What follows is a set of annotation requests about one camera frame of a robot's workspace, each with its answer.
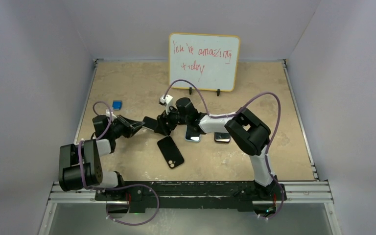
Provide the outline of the black phone case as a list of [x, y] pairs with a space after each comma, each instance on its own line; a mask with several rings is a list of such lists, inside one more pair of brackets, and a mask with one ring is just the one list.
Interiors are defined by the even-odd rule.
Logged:
[[174, 169], [185, 162], [183, 155], [171, 136], [159, 140], [157, 146], [170, 169]]

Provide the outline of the light blue phone case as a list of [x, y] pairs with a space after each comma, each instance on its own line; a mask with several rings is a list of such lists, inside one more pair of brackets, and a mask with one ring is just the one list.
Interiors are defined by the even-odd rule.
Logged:
[[187, 125], [185, 132], [185, 140], [191, 142], [200, 142], [201, 134], [196, 127]]

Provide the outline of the black smartphone with purple edge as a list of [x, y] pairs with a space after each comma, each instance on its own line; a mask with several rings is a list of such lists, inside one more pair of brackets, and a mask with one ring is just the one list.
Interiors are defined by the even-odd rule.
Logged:
[[229, 133], [215, 132], [214, 141], [221, 144], [229, 144], [231, 142], [231, 136]]

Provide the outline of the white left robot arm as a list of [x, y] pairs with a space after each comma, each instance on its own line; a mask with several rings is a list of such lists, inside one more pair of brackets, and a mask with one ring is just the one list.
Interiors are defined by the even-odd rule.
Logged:
[[114, 200], [126, 195], [123, 177], [117, 171], [102, 169], [100, 157], [114, 153], [116, 140], [133, 137], [144, 122], [123, 116], [98, 115], [93, 118], [94, 139], [60, 147], [59, 185], [63, 191], [107, 189]]

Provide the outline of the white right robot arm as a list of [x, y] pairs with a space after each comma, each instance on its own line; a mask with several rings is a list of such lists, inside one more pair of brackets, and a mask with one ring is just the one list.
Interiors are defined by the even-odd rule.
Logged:
[[286, 198], [285, 190], [277, 181], [269, 162], [271, 130], [250, 110], [242, 107], [235, 113], [210, 115], [199, 112], [189, 98], [183, 97], [173, 103], [173, 97], [170, 95], [160, 97], [159, 104], [163, 105], [165, 110], [157, 116], [154, 132], [164, 135], [157, 145], [170, 168], [178, 166], [178, 161], [183, 159], [171, 137], [171, 132], [176, 126], [185, 125], [197, 135], [228, 134], [239, 149], [250, 158], [256, 195], [261, 199]]

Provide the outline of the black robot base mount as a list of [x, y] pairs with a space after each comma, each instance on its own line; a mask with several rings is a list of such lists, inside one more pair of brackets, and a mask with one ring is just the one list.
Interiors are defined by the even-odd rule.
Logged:
[[96, 201], [130, 204], [131, 213], [146, 209], [233, 209], [274, 214], [285, 199], [270, 197], [254, 181], [127, 181], [125, 189], [99, 189]]

